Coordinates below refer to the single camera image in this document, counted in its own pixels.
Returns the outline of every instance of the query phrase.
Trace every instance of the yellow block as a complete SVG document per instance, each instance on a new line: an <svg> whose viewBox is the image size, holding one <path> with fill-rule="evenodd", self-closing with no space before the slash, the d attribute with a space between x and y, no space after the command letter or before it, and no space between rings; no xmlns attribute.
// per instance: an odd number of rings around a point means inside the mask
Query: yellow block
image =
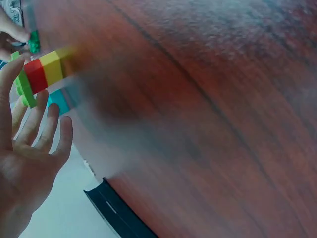
<svg viewBox="0 0 317 238"><path fill-rule="evenodd" d="M44 74L48 86L64 79L60 64L60 58L56 51L52 51L47 55L40 57L39 60L44 69Z"/></svg>

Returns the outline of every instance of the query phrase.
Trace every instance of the dark green block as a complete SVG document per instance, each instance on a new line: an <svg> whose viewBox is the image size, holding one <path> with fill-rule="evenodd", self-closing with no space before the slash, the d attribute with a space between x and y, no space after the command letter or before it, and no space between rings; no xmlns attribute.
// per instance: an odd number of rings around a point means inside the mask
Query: dark green block
<svg viewBox="0 0 317 238"><path fill-rule="evenodd" d="M40 40L39 40L38 31L31 32L30 39L29 39L29 46L30 46L31 53L37 53L40 51Z"/></svg>

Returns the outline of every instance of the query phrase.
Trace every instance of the wooden table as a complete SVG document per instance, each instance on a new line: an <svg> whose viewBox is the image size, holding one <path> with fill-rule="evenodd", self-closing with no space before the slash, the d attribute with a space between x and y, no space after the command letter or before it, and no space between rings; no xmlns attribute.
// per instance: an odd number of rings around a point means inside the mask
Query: wooden table
<svg viewBox="0 0 317 238"><path fill-rule="evenodd" d="M317 237L316 1L29 1L78 49L77 148L158 236Z"/></svg>

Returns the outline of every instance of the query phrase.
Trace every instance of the hand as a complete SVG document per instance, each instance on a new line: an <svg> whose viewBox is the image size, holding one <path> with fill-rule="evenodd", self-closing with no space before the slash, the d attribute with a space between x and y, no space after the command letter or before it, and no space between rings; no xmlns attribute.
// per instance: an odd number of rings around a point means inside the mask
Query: hand
<svg viewBox="0 0 317 238"><path fill-rule="evenodd" d="M27 42L29 38L27 30L14 24L0 6L0 60L9 62L11 53L18 50L12 42Z"/></svg>
<svg viewBox="0 0 317 238"><path fill-rule="evenodd" d="M26 107L19 100L11 112L9 93L14 79L24 65L23 56L0 71L0 237L17 238L27 227L52 189L56 174L67 161L72 145L72 122L61 119L60 141L56 151L49 154L55 135L59 108L50 105L46 126L39 141L37 137L48 93L37 95L37 106L17 138Z"/></svg>

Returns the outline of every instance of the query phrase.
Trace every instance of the red block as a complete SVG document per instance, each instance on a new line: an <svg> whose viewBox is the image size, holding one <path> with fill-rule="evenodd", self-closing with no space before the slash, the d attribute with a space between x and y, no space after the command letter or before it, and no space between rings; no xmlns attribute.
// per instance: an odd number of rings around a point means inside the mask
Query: red block
<svg viewBox="0 0 317 238"><path fill-rule="evenodd" d="M48 87L44 69L39 59L36 59L24 65L24 72L28 77L33 94L41 92Z"/></svg>

